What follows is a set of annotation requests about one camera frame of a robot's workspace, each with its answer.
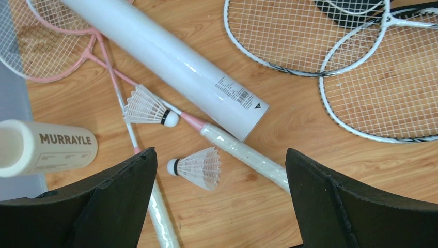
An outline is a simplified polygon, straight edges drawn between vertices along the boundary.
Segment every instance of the black foam piece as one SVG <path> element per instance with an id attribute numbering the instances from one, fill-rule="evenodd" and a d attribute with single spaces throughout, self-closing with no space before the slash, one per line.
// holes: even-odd
<path id="1" fill-rule="evenodd" d="M 148 148 L 36 198 L 0 201 L 0 246 L 136 247 L 156 173 Z"/>
<path id="2" fill-rule="evenodd" d="M 378 4 L 379 2 L 380 0 L 332 1 L 332 3 L 337 5 L 338 7 L 344 8 L 346 10 L 354 9 L 354 12 L 364 12 L 373 5 Z M 327 15 L 327 17 L 333 19 L 339 26 L 345 28 L 356 28 L 360 26 L 367 18 L 375 15 L 377 11 L 382 9 L 382 7 L 384 6 L 383 3 L 381 3 L 376 9 L 366 14 L 352 15 L 346 14 L 336 9 L 326 0 L 316 0 L 315 3 L 318 8 Z"/>
<path id="3" fill-rule="evenodd" d="M 438 247 L 437 204 L 371 187 L 292 148 L 286 172 L 304 248 Z"/>

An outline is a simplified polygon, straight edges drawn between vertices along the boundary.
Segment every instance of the pink racket throat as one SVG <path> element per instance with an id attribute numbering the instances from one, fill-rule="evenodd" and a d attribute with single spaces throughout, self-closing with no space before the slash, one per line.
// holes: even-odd
<path id="1" fill-rule="evenodd" d="M 138 154 L 138 153 L 140 153 L 142 150 L 140 149 L 140 147 L 138 147 L 138 146 L 136 146 L 136 147 L 134 147 L 134 153 L 135 154 Z"/>
<path id="2" fill-rule="evenodd" d="M 207 124 L 207 122 L 196 118 L 192 115 L 189 115 L 185 112 L 181 114 L 181 118 L 183 118 L 187 123 L 192 126 L 194 129 L 196 129 L 198 132 L 201 132 L 204 128 L 204 126 Z"/>

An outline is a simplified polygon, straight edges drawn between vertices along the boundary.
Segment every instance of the racket grip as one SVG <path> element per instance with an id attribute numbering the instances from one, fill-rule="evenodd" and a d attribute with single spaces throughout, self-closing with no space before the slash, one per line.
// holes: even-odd
<path id="1" fill-rule="evenodd" d="M 200 133 L 207 140 L 220 147 L 220 149 L 233 155 L 290 194 L 286 169 L 281 165 L 263 156 L 250 146 L 238 141 L 236 138 L 211 123 L 205 124 Z"/>
<path id="2" fill-rule="evenodd" d="M 157 180 L 153 183 L 148 209 L 158 241 L 160 242 L 160 247 L 179 248 L 178 237 L 175 234 L 173 223 L 167 212 Z"/>

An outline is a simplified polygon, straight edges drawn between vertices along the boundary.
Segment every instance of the plastic wrap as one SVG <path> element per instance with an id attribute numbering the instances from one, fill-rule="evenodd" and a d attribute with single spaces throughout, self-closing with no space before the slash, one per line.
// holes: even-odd
<path id="1" fill-rule="evenodd" d="M 166 204 L 164 203 L 157 180 L 153 184 L 152 195 L 149 201 L 149 214 L 157 233 L 160 247 L 179 248 L 178 237 L 167 213 Z"/>
<path id="2" fill-rule="evenodd" d="M 250 146 L 237 140 L 213 124 L 206 123 L 200 133 L 210 142 L 214 143 L 222 150 L 233 155 L 258 173 L 275 182 L 278 186 L 290 194 L 286 169 L 281 165 L 263 156 Z"/>

